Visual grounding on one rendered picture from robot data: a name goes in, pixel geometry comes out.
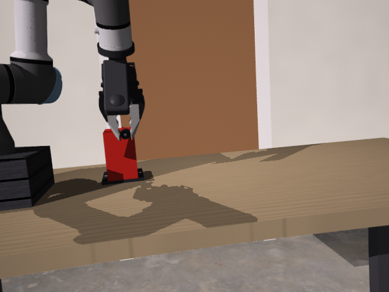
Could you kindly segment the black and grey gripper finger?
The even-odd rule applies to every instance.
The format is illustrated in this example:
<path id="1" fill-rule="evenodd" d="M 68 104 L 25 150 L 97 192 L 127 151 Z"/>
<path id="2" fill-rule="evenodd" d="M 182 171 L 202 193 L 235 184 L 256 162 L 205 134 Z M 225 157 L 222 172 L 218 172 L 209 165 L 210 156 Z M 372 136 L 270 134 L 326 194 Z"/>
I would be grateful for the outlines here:
<path id="1" fill-rule="evenodd" d="M 131 104 L 129 104 L 129 106 L 130 106 L 130 114 L 129 115 L 131 117 L 129 120 L 129 124 L 131 126 L 129 133 L 130 133 L 131 140 L 133 140 L 133 138 L 136 134 L 140 120 L 142 118 L 143 111 L 145 109 L 145 100 L 144 100 L 144 96 L 143 96 L 143 91 L 142 91 L 142 89 L 138 89 L 138 90 L 139 90 L 138 98 L 136 98 L 135 101 L 133 101 L 133 102 L 131 102 Z"/>
<path id="2" fill-rule="evenodd" d="M 116 136 L 116 138 L 121 141 L 121 135 L 119 127 L 119 122 L 117 120 L 117 116 L 107 116 L 104 111 L 104 97 L 103 97 L 103 91 L 99 91 L 99 100 L 98 105 L 100 108 L 100 112 L 102 113 L 103 117 L 105 118 L 105 121 L 108 123 L 109 127 L 111 128 L 112 132 Z"/>

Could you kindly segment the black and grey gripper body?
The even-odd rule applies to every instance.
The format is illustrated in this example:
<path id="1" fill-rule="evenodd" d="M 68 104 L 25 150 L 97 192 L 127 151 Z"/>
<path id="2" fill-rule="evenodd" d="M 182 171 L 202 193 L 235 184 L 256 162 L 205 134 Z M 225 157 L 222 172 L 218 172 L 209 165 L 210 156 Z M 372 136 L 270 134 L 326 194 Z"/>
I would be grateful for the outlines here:
<path id="1" fill-rule="evenodd" d="M 127 56 L 130 56 L 134 53 L 134 42 L 132 41 L 132 46 L 129 49 L 119 50 L 119 51 L 111 51 L 102 49 L 99 46 L 99 42 L 97 43 L 98 53 L 104 57 L 108 57 L 109 60 L 126 60 Z M 123 57 L 123 58 L 122 58 Z M 132 66 L 131 66 L 132 65 Z M 127 63 L 128 67 L 128 88 L 129 88 L 129 104 L 135 101 L 139 96 L 138 85 L 139 81 L 137 81 L 137 74 L 134 62 Z M 103 64 L 102 64 L 102 83 L 101 87 L 103 88 L 103 97 L 104 97 L 104 86 L 103 86 Z"/>

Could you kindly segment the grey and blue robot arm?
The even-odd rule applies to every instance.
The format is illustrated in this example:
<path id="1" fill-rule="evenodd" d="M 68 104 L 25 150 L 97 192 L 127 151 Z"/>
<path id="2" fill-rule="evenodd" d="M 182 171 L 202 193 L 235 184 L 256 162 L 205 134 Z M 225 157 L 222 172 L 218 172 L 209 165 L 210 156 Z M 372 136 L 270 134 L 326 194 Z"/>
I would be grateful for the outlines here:
<path id="1" fill-rule="evenodd" d="M 99 46 L 129 49 L 132 44 L 129 0 L 79 0 L 94 7 Z M 15 151 L 15 142 L 2 118 L 1 104 L 53 103 L 63 82 L 47 53 L 49 0 L 13 0 L 15 51 L 10 64 L 0 64 L 0 155 Z M 119 30 L 120 29 L 120 30 Z M 104 110 L 107 116 L 128 115 L 126 60 L 103 60 Z"/>

